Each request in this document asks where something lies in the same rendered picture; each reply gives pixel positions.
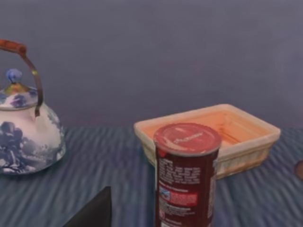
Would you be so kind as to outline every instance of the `blue lid knob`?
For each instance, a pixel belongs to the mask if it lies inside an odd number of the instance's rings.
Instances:
[[[21,81],[22,72],[17,69],[10,69],[6,72],[6,77],[12,84],[16,84]]]

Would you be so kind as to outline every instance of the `purple-gray background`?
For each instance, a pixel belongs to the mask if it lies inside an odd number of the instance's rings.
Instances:
[[[65,125],[135,121],[230,103],[303,127],[302,0],[1,0]],[[19,68],[0,52],[0,82]]]

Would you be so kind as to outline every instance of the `tabletop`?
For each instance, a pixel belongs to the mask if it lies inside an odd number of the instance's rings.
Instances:
[[[66,156],[32,175],[0,176],[0,227],[61,227],[105,186],[112,227],[153,227],[154,168],[132,128],[67,128]],[[214,227],[301,227],[303,130],[284,129],[268,159],[217,181]]]

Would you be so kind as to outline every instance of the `kettle handle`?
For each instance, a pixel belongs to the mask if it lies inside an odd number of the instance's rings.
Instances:
[[[38,102],[37,102],[37,106],[35,108],[35,117],[40,116],[40,107],[43,103],[43,98],[44,98],[43,97],[42,83],[41,83],[39,74],[37,72],[37,69],[35,68],[33,63],[26,56],[27,47],[23,44],[18,44],[18,43],[13,42],[13,41],[0,39],[0,50],[4,50],[4,51],[19,54],[19,56],[25,61],[25,63],[30,68],[30,70],[31,70],[31,72],[34,76],[34,80],[35,80],[35,83],[36,83],[36,89],[37,89],[37,93],[38,93]]]

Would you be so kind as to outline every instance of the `cylindrical container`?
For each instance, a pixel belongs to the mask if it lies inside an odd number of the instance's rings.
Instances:
[[[169,124],[155,132],[155,227],[211,227],[221,145],[213,129]]]

